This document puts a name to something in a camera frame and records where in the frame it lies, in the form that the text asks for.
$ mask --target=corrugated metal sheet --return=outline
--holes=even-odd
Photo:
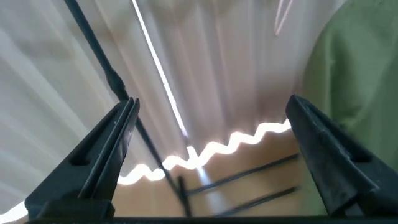
[[[281,122],[317,35],[343,1],[138,0],[187,129],[184,136],[130,0],[79,1],[161,156],[187,159],[233,131]],[[116,104],[63,1],[0,2],[0,213],[23,201]],[[121,175],[155,168],[135,133]]]

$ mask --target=metal frame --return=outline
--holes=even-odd
[[[94,54],[96,55],[96,58],[98,59],[99,63],[101,64],[101,66],[105,72],[106,79],[107,79],[111,89],[116,94],[116,96],[119,98],[119,100],[122,101],[122,100],[129,99],[129,95],[127,94],[127,91],[125,89],[123,81],[121,80],[121,78],[117,74],[117,72],[112,68],[109,60],[107,59],[100,43],[98,42],[98,39],[96,38],[93,30],[91,29],[90,24],[86,20],[86,17],[84,16],[84,13],[81,11],[78,3],[76,2],[76,0],[65,0],[65,3],[68,6],[73,17],[75,18],[79,28],[81,29],[82,33],[84,34],[91,49],[93,50]],[[185,187],[184,178],[181,176],[178,177],[178,186],[176,186],[175,182],[173,181],[173,179],[170,175],[170,172],[163,166],[162,160],[159,156],[159,153],[157,152],[152,140],[150,139],[150,137],[149,137],[149,135],[139,117],[137,117],[136,128],[137,128],[139,134],[141,135],[141,137],[143,138],[144,142],[146,143],[150,153],[154,157],[157,165],[164,172],[167,182],[169,183],[171,189],[174,191],[174,193],[180,200],[180,203],[182,204],[185,215],[187,217],[192,217],[192,211],[190,208],[188,196],[211,189],[213,187],[217,187],[222,184],[226,184],[232,180],[236,180],[240,177],[244,177],[245,175],[249,175],[249,174],[261,171],[261,170],[265,170],[267,168],[282,164],[284,162],[290,161],[292,159],[296,159],[298,157],[298,154],[294,154],[294,155],[285,157],[283,159],[280,159],[278,161],[271,162],[269,164],[266,164],[266,165],[263,165],[260,167],[256,167],[251,170],[246,170],[244,172],[241,172],[239,174],[236,174],[236,175],[233,175],[230,177],[226,177],[226,178],[221,179],[215,183],[208,184],[208,185],[199,187],[197,189],[187,190]],[[277,192],[272,195],[266,195],[264,197],[258,198],[256,200],[250,201],[248,203],[245,203],[238,207],[235,207],[231,210],[228,210],[221,214],[218,214],[218,215],[216,215],[216,217],[222,217],[222,216],[228,216],[228,215],[235,214],[237,212],[240,212],[241,210],[245,210],[245,209],[251,208],[253,206],[259,205],[261,203],[268,202],[275,198],[279,198],[281,196],[295,192],[296,190],[297,190],[297,187],[291,187],[289,189],[283,190],[281,192]]]

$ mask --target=green fabric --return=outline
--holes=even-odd
[[[398,1],[348,1],[326,25],[304,75],[304,97],[398,170]],[[303,214],[325,213],[308,170]]]

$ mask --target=green cloth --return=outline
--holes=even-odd
[[[304,74],[304,97],[398,170],[398,1],[353,0],[326,25]],[[303,215],[325,214],[308,170]]]

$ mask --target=wavy light gap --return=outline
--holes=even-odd
[[[254,136],[234,132],[231,134],[229,143],[227,146],[217,143],[210,142],[206,145],[205,149],[202,151],[200,156],[197,156],[195,149],[192,146],[188,146],[189,159],[187,161],[181,159],[177,156],[169,156],[163,161],[163,166],[171,170],[175,166],[182,166],[186,169],[196,169],[205,165],[209,159],[216,153],[219,154],[231,154],[237,150],[239,144],[257,144],[264,137],[265,133],[270,131],[273,133],[282,133],[290,129],[289,120],[283,124],[279,123],[262,123],[257,127]],[[147,165],[139,164],[137,165],[127,176],[119,176],[118,184],[121,185],[131,185],[137,182],[141,177],[147,177],[151,181],[161,180],[164,177],[164,172],[160,169],[155,169],[151,171]],[[10,209],[8,212],[0,215],[0,224],[16,221],[27,215],[27,210],[25,208],[24,202],[19,203],[14,208]]]

